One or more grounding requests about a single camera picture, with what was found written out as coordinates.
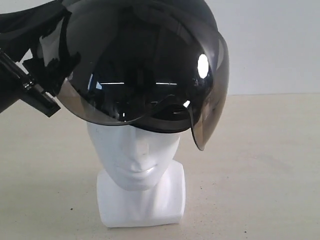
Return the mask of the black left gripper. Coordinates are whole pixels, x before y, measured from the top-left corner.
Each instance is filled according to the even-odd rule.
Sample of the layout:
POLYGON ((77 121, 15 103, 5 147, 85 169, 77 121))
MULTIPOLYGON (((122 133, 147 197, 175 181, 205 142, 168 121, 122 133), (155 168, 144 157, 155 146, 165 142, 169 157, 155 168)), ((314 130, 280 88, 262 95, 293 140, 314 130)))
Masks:
POLYGON ((61 109, 40 85, 34 85, 32 78, 0 49, 0 99, 12 100, 20 97, 23 102, 48 118, 61 109))

